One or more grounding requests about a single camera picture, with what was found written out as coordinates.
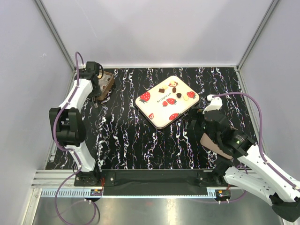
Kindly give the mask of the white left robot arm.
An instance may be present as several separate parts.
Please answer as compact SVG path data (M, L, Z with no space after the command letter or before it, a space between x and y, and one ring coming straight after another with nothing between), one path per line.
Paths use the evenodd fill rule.
M78 170L85 174L85 180L92 186L101 181L100 172L94 170L95 159L85 143L86 129L81 109L87 98L100 91L99 74L102 66L88 61L78 69L73 87L66 99L57 108L49 110L53 140L61 151L68 151L77 163Z

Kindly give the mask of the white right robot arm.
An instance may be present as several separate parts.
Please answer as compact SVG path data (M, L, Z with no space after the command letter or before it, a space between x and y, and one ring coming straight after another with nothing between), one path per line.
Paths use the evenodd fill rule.
M251 137L233 128L218 110L193 108L187 118L200 144L221 157L212 172L199 179L201 186L239 187L264 200L282 219L299 219L300 182L260 153Z

